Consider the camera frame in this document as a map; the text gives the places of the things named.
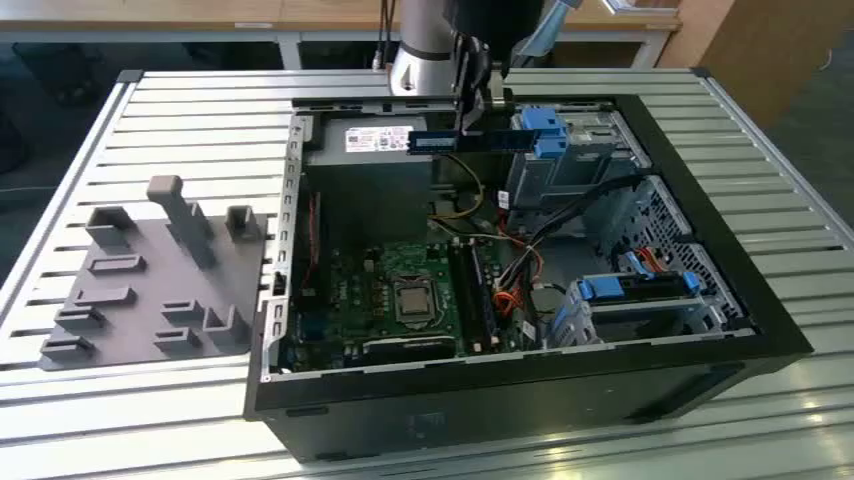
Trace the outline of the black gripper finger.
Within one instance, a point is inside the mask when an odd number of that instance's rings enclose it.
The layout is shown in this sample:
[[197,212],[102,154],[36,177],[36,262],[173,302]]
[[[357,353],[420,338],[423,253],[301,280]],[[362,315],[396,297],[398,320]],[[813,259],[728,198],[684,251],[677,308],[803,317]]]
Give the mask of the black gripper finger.
[[485,84],[485,111],[511,113],[515,107],[512,89],[505,85],[509,64],[488,54],[488,75]]
[[484,110],[483,85],[487,83],[487,47],[472,36],[455,34],[455,129],[463,133],[477,122]]

